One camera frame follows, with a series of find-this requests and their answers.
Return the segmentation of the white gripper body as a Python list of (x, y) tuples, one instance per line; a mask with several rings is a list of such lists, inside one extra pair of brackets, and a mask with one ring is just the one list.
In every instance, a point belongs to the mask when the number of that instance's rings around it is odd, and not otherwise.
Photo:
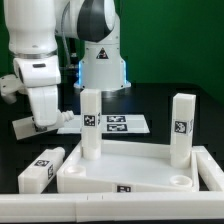
[(58, 88), (56, 85), (28, 88), (28, 97), (35, 121), (54, 124), (58, 111)]

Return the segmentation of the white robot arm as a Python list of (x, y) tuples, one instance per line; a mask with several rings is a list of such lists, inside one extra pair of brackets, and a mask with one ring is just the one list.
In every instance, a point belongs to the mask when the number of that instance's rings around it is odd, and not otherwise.
[(61, 83), (55, 37), (99, 46), (117, 29), (114, 0), (3, 0), (16, 78), (28, 94), (34, 123), (53, 126)]

